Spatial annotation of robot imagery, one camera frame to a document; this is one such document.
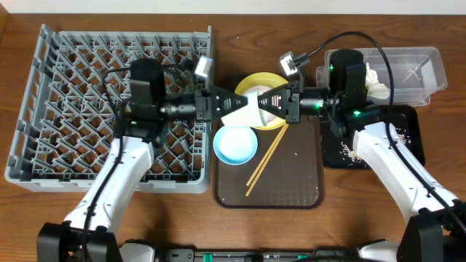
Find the dish rack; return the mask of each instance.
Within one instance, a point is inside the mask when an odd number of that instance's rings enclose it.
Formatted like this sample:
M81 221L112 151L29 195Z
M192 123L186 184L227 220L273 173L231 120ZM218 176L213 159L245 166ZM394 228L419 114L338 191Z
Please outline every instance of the dish rack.
M180 64L213 56L212 33L55 33L42 25L9 153L6 179L32 191L86 191L106 160L114 115L102 73L142 57ZM165 74L167 93L208 88L213 80ZM114 103L130 97L129 72L106 77ZM140 191L202 193L210 184L209 122L171 122L162 154L141 178Z

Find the wood surface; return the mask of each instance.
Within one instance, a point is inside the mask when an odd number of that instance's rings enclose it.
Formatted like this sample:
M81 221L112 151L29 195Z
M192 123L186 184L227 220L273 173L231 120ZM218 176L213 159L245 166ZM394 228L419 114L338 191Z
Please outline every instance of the wood surface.
M285 52L310 52L329 36L348 30L364 31L383 47L437 47L449 86L417 110L426 168L466 198L464 16L11 15L0 44L1 171L42 23L54 31L206 31L211 25L217 82L230 74L280 73L278 58ZM348 36L329 48L370 46ZM310 81L324 63L323 55L306 67ZM136 192L117 239L144 238L199 249L285 250L400 240L405 222L372 171L325 169L324 176L326 198L315 210L228 210L215 203L212 186L204 194ZM0 261L35 261L36 236L44 222L61 222L82 197L33 193L0 179Z

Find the chopsticks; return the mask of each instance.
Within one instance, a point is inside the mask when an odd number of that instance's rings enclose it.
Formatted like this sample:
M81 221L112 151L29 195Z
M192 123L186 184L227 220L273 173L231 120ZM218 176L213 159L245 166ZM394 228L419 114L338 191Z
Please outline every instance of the chopsticks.
M282 129L278 132L277 137L275 140L272 142L272 144L269 147L269 150L265 153L264 157L262 158L261 162L257 166L256 170L254 170L254 173L251 175L249 178L249 181L246 183L246 186L250 185L250 188L248 189L248 192L246 192L246 196L249 197L250 192L253 190L257 180L262 174L262 171L264 171L264 168L267 166L267 163L270 160L270 157L272 157L275 149L278 146L278 143L282 140L283 135L285 134L286 129L288 128L288 124L284 124Z

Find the yellow bowl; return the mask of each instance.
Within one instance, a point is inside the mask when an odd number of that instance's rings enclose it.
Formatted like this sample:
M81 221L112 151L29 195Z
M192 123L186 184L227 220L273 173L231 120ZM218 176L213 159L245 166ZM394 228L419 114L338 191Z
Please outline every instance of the yellow bowl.
M267 72L261 72L261 73L255 73L252 74L246 78L244 78L236 87L234 90L235 94L242 95L248 89L251 87L255 87L258 85L264 85L270 88L275 88L279 87L282 84L287 84L288 81L284 79L283 77L277 75L277 74L272 74L272 73L267 73ZM265 127L254 127L258 130L273 130L275 128L281 127L285 124L285 120L281 119L280 117L277 117L276 119L272 120L269 122Z

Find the light blue plate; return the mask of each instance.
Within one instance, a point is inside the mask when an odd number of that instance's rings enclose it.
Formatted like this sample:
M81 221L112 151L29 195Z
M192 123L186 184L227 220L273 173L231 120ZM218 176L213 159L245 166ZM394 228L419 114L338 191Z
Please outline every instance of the light blue plate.
M222 127L213 139L213 150L227 164L244 164L257 151L257 136L249 127Z

